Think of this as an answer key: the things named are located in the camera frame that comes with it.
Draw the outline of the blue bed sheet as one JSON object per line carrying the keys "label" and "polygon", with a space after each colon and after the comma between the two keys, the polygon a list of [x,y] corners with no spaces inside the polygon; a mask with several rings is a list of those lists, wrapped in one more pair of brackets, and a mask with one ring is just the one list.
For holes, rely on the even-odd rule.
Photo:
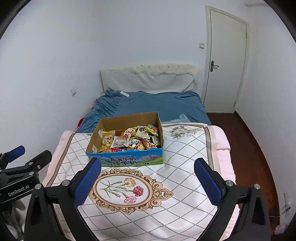
{"label": "blue bed sheet", "polygon": [[129,92],[128,97],[119,91],[107,90],[95,101],[76,132],[91,133],[103,118],[136,113],[158,112],[161,122],[176,120],[185,115],[189,122],[210,125],[199,95],[193,91],[147,93]]}

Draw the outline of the white chocolate stick packet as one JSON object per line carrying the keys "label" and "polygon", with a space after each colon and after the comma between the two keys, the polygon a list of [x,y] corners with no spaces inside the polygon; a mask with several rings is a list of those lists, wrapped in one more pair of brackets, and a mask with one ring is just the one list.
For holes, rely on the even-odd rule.
{"label": "white chocolate stick packet", "polygon": [[138,126],[138,129],[135,133],[136,138],[141,138],[141,139],[149,139],[149,133],[146,130],[146,126]]}

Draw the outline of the colourful candy ball bag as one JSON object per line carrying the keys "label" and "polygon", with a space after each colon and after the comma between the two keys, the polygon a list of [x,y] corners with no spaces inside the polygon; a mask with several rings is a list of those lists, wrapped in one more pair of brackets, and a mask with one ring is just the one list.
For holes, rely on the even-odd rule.
{"label": "colourful candy ball bag", "polygon": [[149,124],[149,125],[147,125],[147,127],[145,129],[151,135],[153,135],[155,137],[159,136],[159,130],[156,126]]}

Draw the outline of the white cookie snack packet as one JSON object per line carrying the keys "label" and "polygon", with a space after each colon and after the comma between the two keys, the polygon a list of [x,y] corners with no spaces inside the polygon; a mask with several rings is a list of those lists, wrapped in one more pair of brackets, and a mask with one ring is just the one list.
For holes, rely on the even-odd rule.
{"label": "white cookie snack packet", "polygon": [[115,136],[111,144],[111,148],[125,148],[128,147],[130,135]]}

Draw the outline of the white pillow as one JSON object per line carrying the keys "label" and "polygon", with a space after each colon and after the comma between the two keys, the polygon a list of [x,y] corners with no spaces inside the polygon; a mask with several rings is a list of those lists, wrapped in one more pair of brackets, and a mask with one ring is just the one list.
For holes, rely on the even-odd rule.
{"label": "white pillow", "polygon": [[194,91],[200,68],[190,64],[156,64],[100,71],[104,90],[147,93]]}

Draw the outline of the yellow biscuit ball packet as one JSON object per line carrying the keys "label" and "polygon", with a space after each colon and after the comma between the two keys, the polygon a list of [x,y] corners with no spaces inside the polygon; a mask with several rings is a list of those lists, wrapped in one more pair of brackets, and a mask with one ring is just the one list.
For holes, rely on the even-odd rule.
{"label": "yellow biscuit ball packet", "polygon": [[100,152],[104,152],[106,150],[111,149],[111,145],[113,143],[115,137],[115,130],[112,131],[104,131],[102,133],[102,145],[100,147]]}

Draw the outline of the white door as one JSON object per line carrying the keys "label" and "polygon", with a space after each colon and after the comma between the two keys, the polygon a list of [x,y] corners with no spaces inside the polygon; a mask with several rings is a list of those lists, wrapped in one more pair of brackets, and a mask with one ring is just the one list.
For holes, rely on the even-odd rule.
{"label": "white door", "polygon": [[206,6],[207,55],[202,92],[208,113],[233,113],[248,56],[248,23]]}

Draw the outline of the cardboard snack box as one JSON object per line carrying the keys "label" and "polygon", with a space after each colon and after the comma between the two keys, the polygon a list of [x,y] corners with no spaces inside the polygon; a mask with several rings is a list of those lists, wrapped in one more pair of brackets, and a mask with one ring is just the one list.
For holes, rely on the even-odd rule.
{"label": "cardboard snack box", "polygon": [[138,113],[100,120],[85,153],[103,167],[161,165],[163,144],[159,114]]}

